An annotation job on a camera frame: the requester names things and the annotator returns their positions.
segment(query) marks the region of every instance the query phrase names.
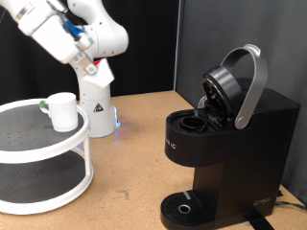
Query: drip tray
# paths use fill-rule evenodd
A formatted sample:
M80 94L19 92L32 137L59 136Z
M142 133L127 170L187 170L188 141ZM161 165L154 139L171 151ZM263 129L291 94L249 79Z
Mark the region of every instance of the drip tray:
M204 225L202 229L212 229L213 226L213 219L193 191L166 197L161 204L161 220L168 229L200 225Z
M25 164L0 164L0 200L35 203L61 196L85 177L84 159L76 152Z

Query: table surface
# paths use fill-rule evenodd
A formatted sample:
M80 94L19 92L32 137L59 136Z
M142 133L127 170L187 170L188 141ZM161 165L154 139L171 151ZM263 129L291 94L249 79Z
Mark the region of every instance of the table surface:
M165 120L192 106L175 91L112 98L121 127L90 139L94 178L71 203L43 214L0 215L4 229L165 229L160 204L168 195L192 189L194 169L170 161L164 153ZM281 187L278 201L300 203ZM307 212L279 206L267 220L275 229L307 229ZM252 230L248 223L223 229Z

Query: pod coffee machine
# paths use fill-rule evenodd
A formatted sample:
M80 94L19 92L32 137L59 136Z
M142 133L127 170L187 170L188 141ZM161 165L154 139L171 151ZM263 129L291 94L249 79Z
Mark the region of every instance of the pod coffee machine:
M231 75L245 55L254 63L248 86ZM168 116L165 153L195 175L192 190L162 201L166 228L217 229L272 213L299 105L266 89L267 76L258 47L235 49L204 74L199 108Z

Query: cable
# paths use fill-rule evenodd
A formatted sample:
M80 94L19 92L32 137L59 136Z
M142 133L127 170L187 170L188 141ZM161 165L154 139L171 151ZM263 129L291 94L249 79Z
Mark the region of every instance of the cable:
M78 17L76 17L74 14L70 13L69 11L65 14L66 17L71 20L75 25L80 25L83 30L85 31L85 28L84 28L84 25L83 23L81 22L81 20L79 20Z
M2 16L1 16L1 19L0 19L0 25L1 25L1 23L2 23L2 20L3 20L3 17L4 17L4 14L6 14L6 9L4 9L4 11L3 11L3 13L2 13Z
M289 203L289 202L286 202L286 201L275 202L275 206L280 206L280 205L294 205L297 208L300 208L302 210L306 210L307 211L307 207L304 206L304 205L301 205L301 204Z
M61 19L62 23L65 25L65 27L67 28L69 34L71 34L75 39L78 39L75 34L71 31L70 27L68 26L64 14L61 13L52 3L50 3L49 1L47 1L47 3L49 4L49 6L51 7L52 10L54 10L57 15L59 16L59 18Z

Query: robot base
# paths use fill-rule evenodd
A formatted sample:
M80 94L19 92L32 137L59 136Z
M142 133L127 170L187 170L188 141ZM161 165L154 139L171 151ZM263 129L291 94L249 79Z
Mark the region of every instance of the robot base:
M116 119L116 107L111 98L97 101L81 100L80 106L87 112L90 120L89 137L108 136L119 126Z

